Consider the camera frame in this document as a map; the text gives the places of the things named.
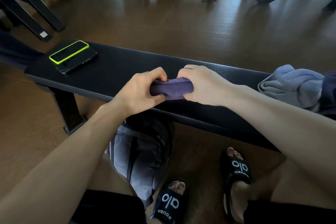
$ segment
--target black slide sandal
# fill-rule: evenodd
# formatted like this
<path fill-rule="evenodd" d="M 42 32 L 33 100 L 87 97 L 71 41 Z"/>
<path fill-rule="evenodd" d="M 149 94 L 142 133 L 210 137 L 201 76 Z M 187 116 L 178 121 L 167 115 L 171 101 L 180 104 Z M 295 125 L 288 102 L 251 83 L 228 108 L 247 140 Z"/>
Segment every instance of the black slide sandal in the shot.
<path fill-rule="evenodd" d="M 171 190 L 168 185 L 174 181 L 184 182 L 182 179 L 170 179 L 160 189 L 155 200 L 151 219 L 159 219 L 166 224 L 180 223 L 188 205 L 188 186 L 185 184 L 183 195 Z"/>
<path fill-rule="evenodd" d="M 235 157 L 230 157 L 228 155 L 228 150 L 222 152 L 220 156 L 220 169 L 224 178 L 224 209 L 229 223 L 237 223 L 232 216 L 230 209 L 230 198 L 231 198 L 231 187 L 235 181 L 243 181 L 250 184 L 252 181 L 250 179 L 250 169 L 245 162 L 245 160 L 238 159 Z"/>

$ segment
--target smartphone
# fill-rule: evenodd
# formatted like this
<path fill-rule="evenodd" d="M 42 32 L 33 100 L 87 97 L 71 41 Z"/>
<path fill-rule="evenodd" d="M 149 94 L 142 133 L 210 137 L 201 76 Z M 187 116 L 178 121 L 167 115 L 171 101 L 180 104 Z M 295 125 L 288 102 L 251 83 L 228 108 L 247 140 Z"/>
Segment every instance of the smartphone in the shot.
<path fill-rule="evenodd" d="M 67 60 L 64 60 L 60 64 L 56 65 L 56 68 L 62 74 L 68 74 L 75 68 L 92 60 L 96 56 L 97 56 L 97 52 L 94 49 L 86 48 L 83 51 L 79 52 L 77 55 L 74 55 L 68 58 Z"/>
<path fill-rule="evenodd" d="M 51 54 L 49 59 L 58 65 L 89 47 L 89 44 L 79 40 L 59 50 L 58 52 Z"/>

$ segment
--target rolled sock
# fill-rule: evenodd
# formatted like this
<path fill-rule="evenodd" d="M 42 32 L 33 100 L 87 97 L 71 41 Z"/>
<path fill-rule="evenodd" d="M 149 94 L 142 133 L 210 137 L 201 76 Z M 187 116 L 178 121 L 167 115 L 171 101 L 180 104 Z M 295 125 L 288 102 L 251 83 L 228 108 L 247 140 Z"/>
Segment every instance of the rolled sock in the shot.
<path fill-rule="evenodd" d="M 166 100 L 183 99 L 183 95 L 194 91 L 193 83 L 187 78 L 176 78 L 162 82 L 155 80 L 149 88 L 152 96 L 164 94 Z"/>

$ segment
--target gray backpack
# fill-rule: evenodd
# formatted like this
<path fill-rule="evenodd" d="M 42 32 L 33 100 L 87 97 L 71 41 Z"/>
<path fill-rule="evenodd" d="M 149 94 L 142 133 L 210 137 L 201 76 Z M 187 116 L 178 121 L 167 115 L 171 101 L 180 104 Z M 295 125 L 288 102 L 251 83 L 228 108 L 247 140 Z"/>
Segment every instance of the gray backpack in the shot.
<path fill-rule="evenodd" d="M 173 148 L 172 122 L 140 113 L 120 125 L 107 150 L 116 170 L 147 208 L 162 181 Z"/>

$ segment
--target floor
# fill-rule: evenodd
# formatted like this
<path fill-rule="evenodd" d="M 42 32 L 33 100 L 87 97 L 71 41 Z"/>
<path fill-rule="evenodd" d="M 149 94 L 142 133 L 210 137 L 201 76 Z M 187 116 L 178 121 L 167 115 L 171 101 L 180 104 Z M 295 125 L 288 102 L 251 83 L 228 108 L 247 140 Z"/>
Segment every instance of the floor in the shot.
<path fill-rule="evenodd" d="M 12 34 L 41 52 L 75 38 L 141 51 L 273 72 L 295 68 L 325 72 L 336 64 L 336 14 L 322 11 L 331 0 L 69 0 L 51 7 L 67 25 L 48 43 L 20 26 Z M 52 29 L 39 16 L 38 22 Z M 76 96 L 90 117 L 101 102 Z M 52 97 L 24 74 L 0 64 L 0 198 L 66 139 Z M 227 223 L 222 204 L 219 155 L 239 149 L 254 179 L 284 160 L 280 153 L 176 124 L 167 177 L 190 186 L 185 223 Z"/>

